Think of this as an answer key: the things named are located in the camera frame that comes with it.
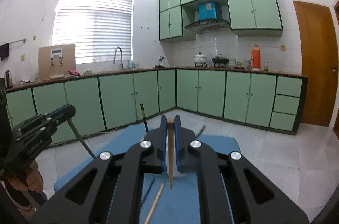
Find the person's left hand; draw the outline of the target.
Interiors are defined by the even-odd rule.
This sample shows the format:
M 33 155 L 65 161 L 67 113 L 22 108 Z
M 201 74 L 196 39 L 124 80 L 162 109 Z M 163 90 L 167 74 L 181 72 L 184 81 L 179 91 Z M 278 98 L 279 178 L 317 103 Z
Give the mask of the person's left hand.
M 43 190 L 43 179 L 36 161 L 32 161 L 30 164 L 24 183 L 13 175 L 10 175 L 7 179 L 10 185 L 19 191 L 41 192 Z

